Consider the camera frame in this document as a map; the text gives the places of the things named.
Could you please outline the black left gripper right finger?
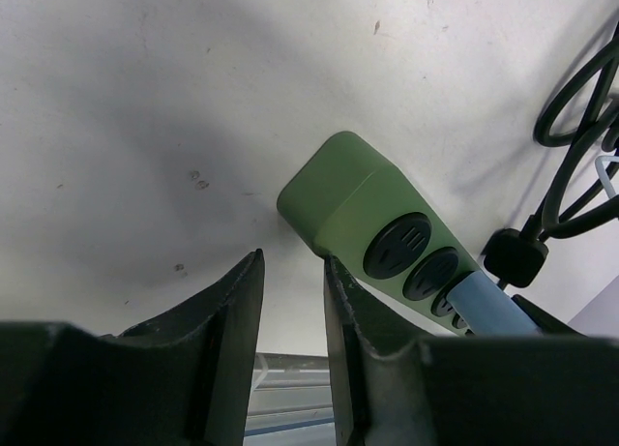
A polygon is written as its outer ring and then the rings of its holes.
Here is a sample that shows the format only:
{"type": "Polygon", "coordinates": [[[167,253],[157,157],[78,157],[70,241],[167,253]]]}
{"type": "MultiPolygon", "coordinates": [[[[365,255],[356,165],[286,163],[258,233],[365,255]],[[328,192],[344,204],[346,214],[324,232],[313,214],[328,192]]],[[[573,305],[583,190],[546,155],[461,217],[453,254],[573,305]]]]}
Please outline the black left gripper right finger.
{"type": "Polygon", "coordinates": [[[340,445],[614,445],[618,343],[436,337],[334,256],[324,305],[340,445]]]}

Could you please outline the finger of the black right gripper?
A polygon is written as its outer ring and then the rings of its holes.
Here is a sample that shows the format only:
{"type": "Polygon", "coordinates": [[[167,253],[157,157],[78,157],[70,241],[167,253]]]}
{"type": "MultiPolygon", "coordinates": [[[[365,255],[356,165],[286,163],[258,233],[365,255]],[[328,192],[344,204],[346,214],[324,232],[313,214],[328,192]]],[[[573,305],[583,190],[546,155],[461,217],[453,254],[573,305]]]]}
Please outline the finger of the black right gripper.
{"type": "Polygon", "coordinates": [[[528,316],[535,326],[532,332],[525,334],[526,337],[585,338],[584,334],[562,322],[524,296],[515,294],[511,297],[511,300],[528,316]]]}

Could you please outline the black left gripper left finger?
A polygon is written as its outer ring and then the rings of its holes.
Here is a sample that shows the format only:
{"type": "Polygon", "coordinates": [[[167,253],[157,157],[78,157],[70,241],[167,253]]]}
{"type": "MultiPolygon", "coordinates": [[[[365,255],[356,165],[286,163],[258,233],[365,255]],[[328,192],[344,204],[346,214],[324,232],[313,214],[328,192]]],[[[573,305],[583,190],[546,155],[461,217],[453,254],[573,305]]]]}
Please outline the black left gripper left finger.
{"type": "Polygon", "coordinates": [[[5,445],[240,445],[265,277],[262,251],[120,335],[1,325],[5,445]]]}

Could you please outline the blue charger cube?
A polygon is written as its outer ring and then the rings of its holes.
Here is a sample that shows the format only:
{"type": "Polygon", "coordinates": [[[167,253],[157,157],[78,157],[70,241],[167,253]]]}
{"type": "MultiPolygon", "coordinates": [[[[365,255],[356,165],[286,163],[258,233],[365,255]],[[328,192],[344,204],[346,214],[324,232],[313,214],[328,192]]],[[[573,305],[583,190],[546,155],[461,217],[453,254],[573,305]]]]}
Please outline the blue charger cube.
{"type": "Polygon", "coordinates": [[[483,271],[466,275],[447,301],[477,336],[539,336],[538,325],[483,271]]]}

